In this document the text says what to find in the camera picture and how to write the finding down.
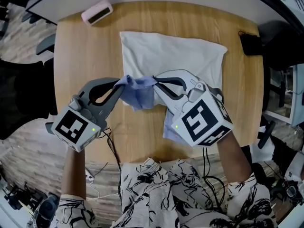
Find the patterned shirt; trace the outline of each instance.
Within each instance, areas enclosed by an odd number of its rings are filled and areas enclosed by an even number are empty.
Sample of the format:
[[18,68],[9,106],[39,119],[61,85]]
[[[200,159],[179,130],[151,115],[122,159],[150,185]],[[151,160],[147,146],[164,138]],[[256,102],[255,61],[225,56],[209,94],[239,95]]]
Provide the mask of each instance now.
[[[124,164],[121,175],[122,216],[113,228],[259,228],[277,227],[268,189],[252,174],[228,184],[225,213],[214,211],[196,169],[178,160],[164,168],[151,158]],[[58,228],[101,227],[89,203],[62,195]]]

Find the white cable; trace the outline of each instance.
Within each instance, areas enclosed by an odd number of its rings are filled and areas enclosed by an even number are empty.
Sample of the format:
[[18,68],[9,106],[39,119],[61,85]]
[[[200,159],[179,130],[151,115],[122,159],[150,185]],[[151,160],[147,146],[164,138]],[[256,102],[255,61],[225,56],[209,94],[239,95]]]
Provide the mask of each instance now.
[[87,201],[90,201],[90,200],[97,200],[97,199],[102,199],[102,198],[105,198],[105,197],[109,197],[109,196],[114,196],[114,195],[117,195],[118,193],[115,193],[115,194],[108,194],[106,196],[103,196],[103,197],[100,197],[100,193],[99,191],[96,189],[96,188],[93,188],[96,192],[98,192],[98,197],[97,198],[87,198],[86,200]]

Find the floor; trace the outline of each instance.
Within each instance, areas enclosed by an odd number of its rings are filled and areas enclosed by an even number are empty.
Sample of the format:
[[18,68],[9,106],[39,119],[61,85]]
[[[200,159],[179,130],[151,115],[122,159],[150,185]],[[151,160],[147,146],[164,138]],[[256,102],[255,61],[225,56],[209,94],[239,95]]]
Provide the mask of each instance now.
[[[40,20],[30,25],[28,21],[21,23],[24,14],[23,8],[9,5],[10,23],[5,37],[0,41],[0,57],[2,60],[16,63],[32,63],[39,60],[46,61],[53,54],[50,52],[36,56],[37,44],[45,37],[55,33],[56,26],[47,24]],[[32,188],[37,188],[45,193],[53,192],[60,195],[62,169],[66,154],[65,145],[55,136],[47,133],[45,123],[49,119],[37,119],[19,128],[12,136],[0,141],[0,160],[6,178],[22,187],[24,182]],[[287,144],[299,149],[302,144],[303,132],[277,122],[273,135],[279,137]],[[227,181],[220,164],[218,154],[209,156],[210,175],[221,178],[225,185]],[[202,172],[203,158],[194,159],[195,165]],[[87,169],[95,175],[104,164],[93,162],[86,163]],[[268,163],[278,172],[278,167],[271,161]],[[275,176],[273,171],[262,164],[267,176]],[[107,164],[103,170],[95,176],[93,187],[99,190],[100,196],[115,194],[118,191],[119,171],[115,164]],[[214,184],[218,195],[223,193],[219,183]],[[87,184],[87,195],[90,198],[97,197],[98,193]],[[121,215],[120,200],[118,195],[109,196],[103,199],[90,201],[96,216],[104,224],[110,224]],[[277,203],[275,214],[280,220],[290,209],[289,202]]]

